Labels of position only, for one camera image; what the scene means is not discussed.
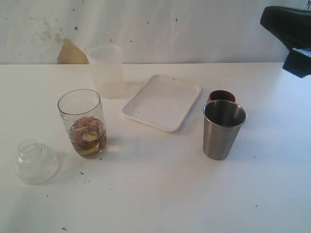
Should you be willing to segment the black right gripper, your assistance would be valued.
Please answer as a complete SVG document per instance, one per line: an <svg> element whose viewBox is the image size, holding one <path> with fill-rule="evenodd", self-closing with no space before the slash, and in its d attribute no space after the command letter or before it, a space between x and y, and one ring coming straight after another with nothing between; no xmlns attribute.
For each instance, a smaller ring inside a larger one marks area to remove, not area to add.
<svg viewBox="0 0 311 233"><path fill-rule="evenodd" d="M284 6L264 8L260 24L288 49L283 69L299 78L311 74L311 11Z"/></svg>

